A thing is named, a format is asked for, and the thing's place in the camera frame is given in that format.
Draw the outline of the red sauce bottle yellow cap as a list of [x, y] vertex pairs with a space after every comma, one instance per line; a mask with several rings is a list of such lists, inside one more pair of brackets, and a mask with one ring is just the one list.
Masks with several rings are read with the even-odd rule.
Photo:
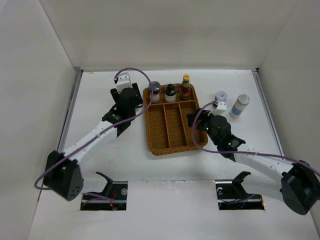
[[188, 74], [183, 75], [182, 83], [180, 87], [180, 95], [182, 100], [188, 100], [190, 98], [190, 76]]

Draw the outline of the black-top salt grinder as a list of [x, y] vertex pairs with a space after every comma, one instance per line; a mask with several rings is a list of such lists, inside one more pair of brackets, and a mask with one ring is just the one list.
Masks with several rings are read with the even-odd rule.
[[164, 100], [166, 103], [173, 103], [176, 101], [177, 91], [173, 84], [168, 84], [164, 89]]

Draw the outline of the tall blue-label shaker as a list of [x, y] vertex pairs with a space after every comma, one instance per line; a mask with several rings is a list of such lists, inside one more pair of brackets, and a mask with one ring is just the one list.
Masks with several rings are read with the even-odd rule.
[[246, 94], [240, 94], [229, 112], [230, 117], [233, 119], [238, 119], [249, 103], [250, 97]]

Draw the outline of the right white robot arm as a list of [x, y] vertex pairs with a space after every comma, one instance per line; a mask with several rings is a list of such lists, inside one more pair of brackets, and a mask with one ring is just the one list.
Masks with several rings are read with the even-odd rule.
[[320, 173], [307, 162], [249, 148], [243, 139], [232, 134], [231, 125], [224, 116], [213, 115], [203, 108], [186, 117], [192, 131], [207, 134], [216, 146], [216, 154], [251, 167], [276, 182], [272, 187], [254, 187], [253, 193], [278, 199], [303, 216], [320, 200]]

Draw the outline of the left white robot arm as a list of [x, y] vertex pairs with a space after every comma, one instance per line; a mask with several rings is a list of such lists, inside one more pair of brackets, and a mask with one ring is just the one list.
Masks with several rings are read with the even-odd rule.
[[102, 117], [98, 125], [80, 141], [58, 152], [54, 150], [47, 157], [43, 184], [67, 201], [74, 200], [81, 193], [95, 193], [100, 199], [112, 195], [110, 178], [99, 172], [100, 178], [84, 178], [82, 172], [93, 156], [108, 142], [119, 137], [136, 116], [136, 110], [143, 106], [143, 99], [137, 83], [120, 92], [110, 91], [115, 104]]

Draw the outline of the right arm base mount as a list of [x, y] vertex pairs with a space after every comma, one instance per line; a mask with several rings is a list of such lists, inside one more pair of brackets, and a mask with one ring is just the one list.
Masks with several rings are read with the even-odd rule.
[[220, 211], [265, 210], [264, 201], [259, 194], [249, 194], [242, 186], [251, 173], [242, 171], [233, 179], [215, 181], [217, 204]]

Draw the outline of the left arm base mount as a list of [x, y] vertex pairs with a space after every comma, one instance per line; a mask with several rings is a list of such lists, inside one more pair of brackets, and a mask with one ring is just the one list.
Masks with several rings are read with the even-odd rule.
[[112, 178], [101, 172], [96, 172], [104, 178], [103, 189], [100, 192], [90, 191], [83, 194], [81, 211], [125, 211], [127, 209], [128, 182], [113, 181]]

